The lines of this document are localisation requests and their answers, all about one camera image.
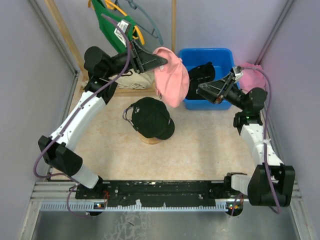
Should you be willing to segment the blue plastic bin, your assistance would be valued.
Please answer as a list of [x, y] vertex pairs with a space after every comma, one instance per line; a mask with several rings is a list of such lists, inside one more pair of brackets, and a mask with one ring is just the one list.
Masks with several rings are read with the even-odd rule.
[[[235, 65], [233, 54], [227, 48], [184, 48], [178, 56], [187, 70], [211, 62], [215, 69], [215, 80], [225, 77]], [[220, 104], [211, 104], [205, 99], [184, 99], [184, 106], [191, 111], [224, 111], [231, 104], [223, 100]]]

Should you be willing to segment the dark green cap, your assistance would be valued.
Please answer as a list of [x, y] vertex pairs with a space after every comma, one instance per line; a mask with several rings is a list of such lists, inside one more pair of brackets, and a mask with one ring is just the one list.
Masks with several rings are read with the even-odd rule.
[[128, 108], [132, 109], [129, 122], [143, 137], [168, 140], [174, 134], [175, 123], [162, 101], [143, 97]]

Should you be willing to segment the wooden hat stand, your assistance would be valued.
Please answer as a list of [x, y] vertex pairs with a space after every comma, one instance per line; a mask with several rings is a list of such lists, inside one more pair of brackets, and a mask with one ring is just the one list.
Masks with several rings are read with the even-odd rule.
[[141, 134], [139, 134], [138, 136], [139, 136], [139, 139], [140, 139], [143, 143], [145, 143], [145, 144], [147, 144], [147, 145], [156, 145], [156, 144], [159, 144], [159, 143], [162, 141], [162, 140], [157, 139], [157, 138], [155, 138], [155, 137], [153, 137], [153, 138], [147, 138], [147, 137], [144, 137], [144, 136], [141, 135]]

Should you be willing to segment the black cap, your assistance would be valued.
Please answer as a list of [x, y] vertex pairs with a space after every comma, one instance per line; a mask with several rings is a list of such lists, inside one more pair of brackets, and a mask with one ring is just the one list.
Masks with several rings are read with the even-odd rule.
[[199, 84], [211, 82], [216, 77], [216, 70], [212, 62], [199, 65], [188, 71], [189, 75], [189, 89], [186, 95], [187, 100], [204, 100], [202, 96], [197, 93]]

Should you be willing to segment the pink cap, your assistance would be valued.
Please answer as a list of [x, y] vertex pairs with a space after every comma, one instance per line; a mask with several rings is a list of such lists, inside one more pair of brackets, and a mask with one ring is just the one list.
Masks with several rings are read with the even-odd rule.
[[177, 108], [186, 98], [190, 78], [183, 61], [166, 47], [158, 47], [153, 53], [167, 60], [154, 69], [156, 95], [167, 105]]

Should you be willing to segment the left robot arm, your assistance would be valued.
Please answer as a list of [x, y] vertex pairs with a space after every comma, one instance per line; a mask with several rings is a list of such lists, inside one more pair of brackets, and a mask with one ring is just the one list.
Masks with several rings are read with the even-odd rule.
[[167, 60], [146, 50], [137, 40], [131, 40], [125, 51], [109, 56], [97, 46], [89, 47], [84, 54], [84, 68], [89, 82], [76, 107], [49, 137], [41, 136], [38, 146], [46, 164], [68, 178], [86, 187], [86, 192], [97, 199], [103, 195], [102, 179], [85, 166], [74, 150], [96, 114], [113, 97], [117, 80], [133, 70], [140, 74], [167, 64]]

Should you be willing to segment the purple cap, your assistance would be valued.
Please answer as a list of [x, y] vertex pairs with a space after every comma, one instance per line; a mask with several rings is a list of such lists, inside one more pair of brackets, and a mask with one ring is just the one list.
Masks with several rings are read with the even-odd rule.
[[127, 108], [123, 111], [123, 113], [122, 113], [122, 118], [123, 118], [125, 121], [127, 121], [127, 122], [134, 128], [134, 124], [133, 124], [132, 120], [127, 117], [128, 111], [129, 111], [130, 109], [132, 109], [132, 108], [133, 108], [132, 105], [130, 105], [129, 107], [127, 107]]

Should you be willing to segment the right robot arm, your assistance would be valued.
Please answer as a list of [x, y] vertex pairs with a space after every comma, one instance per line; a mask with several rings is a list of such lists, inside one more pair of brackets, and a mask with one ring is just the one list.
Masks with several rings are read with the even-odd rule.
[[296, 173], [277, 156], [267, 138], [267, 120], [261, 119], [261, 110], [268, 93], [260, 87], [244, 93], [236, 84], [240, 76], [230, 72], [220, 80], [201, 83], [197, 88], [197, 93], [212, 104], [226, 100], [240, 109], [234, 116], [233, 126], [247, 144], [256, 165], [252, 176], [230, 173], [223, 192], [229, 198], [239, 193], [246, 195], [253, 206], [287, 207], [291, 203]]

